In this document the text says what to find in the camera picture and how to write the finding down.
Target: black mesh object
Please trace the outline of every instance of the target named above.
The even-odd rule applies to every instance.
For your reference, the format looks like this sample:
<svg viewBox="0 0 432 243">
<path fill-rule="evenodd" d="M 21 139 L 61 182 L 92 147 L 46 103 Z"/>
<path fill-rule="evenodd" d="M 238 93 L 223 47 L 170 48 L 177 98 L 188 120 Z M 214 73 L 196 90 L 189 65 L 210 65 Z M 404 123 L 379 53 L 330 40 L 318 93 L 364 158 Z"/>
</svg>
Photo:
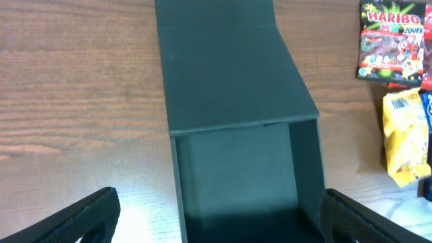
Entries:
<svg viewBox="0 0 432 243">
<path fill-rule="evenodd" d="M 325 191 L 319 217 L 326 243 L 430 243 L 333 189 Z"/>
<path fill-rule="evenodd" d="M 111 242 L 119 214 L 115 188 L 103 188 L 0 242 Z"/>
</svg>

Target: open box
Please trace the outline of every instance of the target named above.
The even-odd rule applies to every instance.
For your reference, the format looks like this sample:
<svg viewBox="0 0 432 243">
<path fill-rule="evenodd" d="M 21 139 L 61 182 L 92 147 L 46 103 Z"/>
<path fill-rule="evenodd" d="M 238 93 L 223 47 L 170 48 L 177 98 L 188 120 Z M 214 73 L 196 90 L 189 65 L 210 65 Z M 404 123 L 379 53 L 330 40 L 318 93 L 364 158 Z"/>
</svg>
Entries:
<svg viewBox="0 0 432 243">
<path fill-rule="evenodd" d="M 268 0 L 156 0 L 183 242 L 322 241 L 319 113 Z"/>
</svg>

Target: yellow candy bag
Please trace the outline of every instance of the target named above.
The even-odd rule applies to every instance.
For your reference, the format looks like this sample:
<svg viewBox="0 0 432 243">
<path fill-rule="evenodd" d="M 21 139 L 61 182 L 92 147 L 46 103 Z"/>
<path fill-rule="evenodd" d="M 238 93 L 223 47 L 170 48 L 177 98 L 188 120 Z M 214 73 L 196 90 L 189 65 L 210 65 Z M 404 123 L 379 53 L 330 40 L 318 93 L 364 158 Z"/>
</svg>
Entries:
<svg viewBox="0 0 432 243">
<path fill-rule="evenodd" d="M 419 90 L 391 93 L 383 99 L 387 170 L 399 187 L 431 175 L 427 164 L 429 128 Z"/>
</svg>

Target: barcode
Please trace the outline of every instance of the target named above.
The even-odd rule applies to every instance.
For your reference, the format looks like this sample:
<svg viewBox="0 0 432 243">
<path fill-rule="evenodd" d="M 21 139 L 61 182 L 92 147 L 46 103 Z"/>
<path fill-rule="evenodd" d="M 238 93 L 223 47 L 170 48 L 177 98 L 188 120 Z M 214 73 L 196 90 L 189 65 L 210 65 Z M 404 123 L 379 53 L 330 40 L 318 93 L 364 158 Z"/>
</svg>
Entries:
<svg viewBox="0 0 432 243">
<path fill-rule="evenodd" d="M 399 109 L 399 108 L 407 107 L 408 101 L 405 101 L 404 99 L 396 99 L 391 101 L 391 104 L 393 105 L 394 109 Z"/>
</svg>

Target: table surface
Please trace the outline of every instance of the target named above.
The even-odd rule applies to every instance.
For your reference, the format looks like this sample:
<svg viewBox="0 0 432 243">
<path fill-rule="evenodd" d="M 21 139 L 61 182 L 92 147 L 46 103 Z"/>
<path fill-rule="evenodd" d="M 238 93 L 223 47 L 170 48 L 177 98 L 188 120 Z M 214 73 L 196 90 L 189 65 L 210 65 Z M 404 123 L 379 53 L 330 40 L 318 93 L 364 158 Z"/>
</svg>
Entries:
<svg viewBox="0 0 432 243">
<path fill-rule="evenodd" d="M 386 87 L 354 77 L 358 1 L 274 5 L 321 112 L 327 186 L 432 238 L 432 203 L 385 170 Z M 121 203 L 114 242 L 180 242 L 153 1 L 2 1 L 0 238 L 103 186 Z"/>
</svg>

